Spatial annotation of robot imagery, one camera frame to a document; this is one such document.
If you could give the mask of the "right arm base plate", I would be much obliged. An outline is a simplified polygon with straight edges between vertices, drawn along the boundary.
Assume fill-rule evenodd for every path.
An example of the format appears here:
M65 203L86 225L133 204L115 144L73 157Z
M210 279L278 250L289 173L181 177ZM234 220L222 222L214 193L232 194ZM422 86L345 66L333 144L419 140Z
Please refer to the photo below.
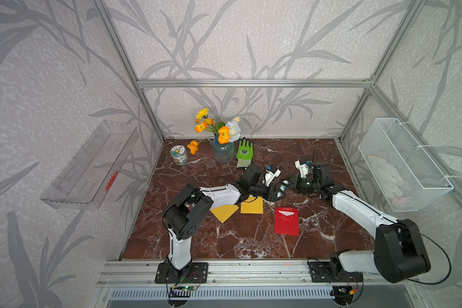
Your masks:
M323 283L361 283L364 282L361 272L346 272L337 259L320 261L308 259L307 266L312 282Z

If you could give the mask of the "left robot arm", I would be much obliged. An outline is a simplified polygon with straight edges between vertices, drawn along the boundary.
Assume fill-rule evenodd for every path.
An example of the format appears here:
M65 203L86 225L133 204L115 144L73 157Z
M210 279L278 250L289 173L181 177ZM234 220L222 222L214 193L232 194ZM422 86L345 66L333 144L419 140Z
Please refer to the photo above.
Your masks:
M180 272L190 268L191 238L210 210L240 204L249 196L261 197L269 202L284 199L284 189L272 184L280 175L281 171L274 166L262 168L252 163L239 180L224 186L198 187L187 184L163 214L162 222L170 239L170 251L166 258L170 269Z

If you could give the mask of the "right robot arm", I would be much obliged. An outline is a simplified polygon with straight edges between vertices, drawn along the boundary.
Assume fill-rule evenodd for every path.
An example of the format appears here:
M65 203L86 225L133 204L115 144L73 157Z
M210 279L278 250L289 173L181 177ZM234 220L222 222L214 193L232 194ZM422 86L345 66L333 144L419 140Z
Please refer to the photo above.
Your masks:
M410 219L387 215L341 184L335 183L326 162L298 160L299 174L283 180L283 185L302 195L314 194L344 213L375 241L372 250L345 250L331 256L329 270L333 277L344 273L372 273L397 283L431 270L418 226Z

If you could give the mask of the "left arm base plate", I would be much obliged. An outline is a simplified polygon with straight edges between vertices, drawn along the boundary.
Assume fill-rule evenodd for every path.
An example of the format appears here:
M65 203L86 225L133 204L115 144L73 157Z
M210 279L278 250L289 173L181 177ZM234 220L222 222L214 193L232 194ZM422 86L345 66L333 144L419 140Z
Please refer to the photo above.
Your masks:
M209 273L209 263L190 262L183 269L176 269L171 263L160 263L157 268L156 284L179 284L194 283L201 284L207 282Z

